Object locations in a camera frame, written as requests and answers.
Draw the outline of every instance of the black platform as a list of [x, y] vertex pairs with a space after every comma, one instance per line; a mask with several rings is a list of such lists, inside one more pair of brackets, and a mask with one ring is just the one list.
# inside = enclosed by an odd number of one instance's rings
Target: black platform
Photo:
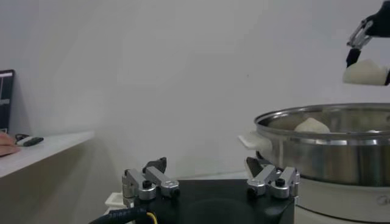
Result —
[[[159, 224], [293, 224], [294, 199], [279, 200], [267, 193], [247, 197], [246, 180], [181, 180], [181, 195], [161, 197], [143, 206], [154, 211]], [[150, 219], [137, 224], [151, 224]]]

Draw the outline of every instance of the stainless steel pot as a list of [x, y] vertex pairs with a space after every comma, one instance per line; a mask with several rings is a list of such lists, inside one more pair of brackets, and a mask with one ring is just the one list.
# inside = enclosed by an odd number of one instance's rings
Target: stainless steel pot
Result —
[[[309, 117], [331, 133], [294, 131]], [[255, 123], [256, 149], [276, 166], [296, 167], [312, 180], [390, 186], [390, 103], [291, 108], [258, 116]]]

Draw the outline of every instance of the human hand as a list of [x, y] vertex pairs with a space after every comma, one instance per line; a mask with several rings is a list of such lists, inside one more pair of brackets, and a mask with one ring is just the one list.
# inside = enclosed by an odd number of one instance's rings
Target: human hand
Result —
[[19, 152], [20, 149], [15, 145], [15, 140], [6, 133], [0, 131], [0, 156]]

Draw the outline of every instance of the white shelf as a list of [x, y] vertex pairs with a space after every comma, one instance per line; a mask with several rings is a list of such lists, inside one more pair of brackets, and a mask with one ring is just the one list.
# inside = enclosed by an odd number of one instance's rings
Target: white shelf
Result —
[[0, 178], [94, 137], [93, 131], [44, 137], [43, 142], [20, 147], [20, 152], [0, 158]]

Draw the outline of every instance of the robotic arm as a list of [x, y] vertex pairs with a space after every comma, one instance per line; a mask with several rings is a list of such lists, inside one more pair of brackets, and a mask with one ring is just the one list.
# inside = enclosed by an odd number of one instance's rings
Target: robotic arm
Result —
[[360, 65], [357, 63], [362, 48], [373, 37], [390, 38], [390, 0], [385, 0], [376, 14], [364, 19], [349, 38], [347, 45], [352, 49], [347, 57], [344, 82], [366, 85], [388, 85], [390, 83], [388, 69], [380, 69], [370, 60], [362, 61]]

